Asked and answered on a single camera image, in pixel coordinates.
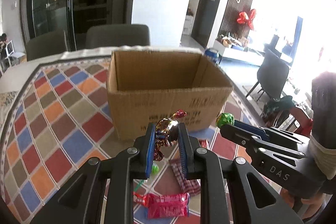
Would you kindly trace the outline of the dark forearm sleeve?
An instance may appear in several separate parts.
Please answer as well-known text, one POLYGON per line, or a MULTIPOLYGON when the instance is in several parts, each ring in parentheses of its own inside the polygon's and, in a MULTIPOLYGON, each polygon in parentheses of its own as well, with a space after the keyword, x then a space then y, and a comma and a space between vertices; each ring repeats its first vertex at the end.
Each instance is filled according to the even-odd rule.
POLYGON ((323 72, 312 80, 313 127, 309 151, 328 180, 335 177, 335 73, 323 72))

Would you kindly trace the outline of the person's right hand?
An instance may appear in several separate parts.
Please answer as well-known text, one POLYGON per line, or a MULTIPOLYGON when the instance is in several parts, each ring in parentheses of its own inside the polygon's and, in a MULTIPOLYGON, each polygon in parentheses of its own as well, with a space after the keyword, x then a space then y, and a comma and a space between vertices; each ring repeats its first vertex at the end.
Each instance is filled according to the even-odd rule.
MULTIPOLYGON (((292 196, 286 189, 281 188, 280 196, 291 208, 294 206, 294 196, 292 196)), ((308 207, 301 218, 308 219, 313 217, 329 197, 330 195, 328 194, 317 193, 311 199, 302 199, 301 202, 304 205, 308 205, 308 207)))

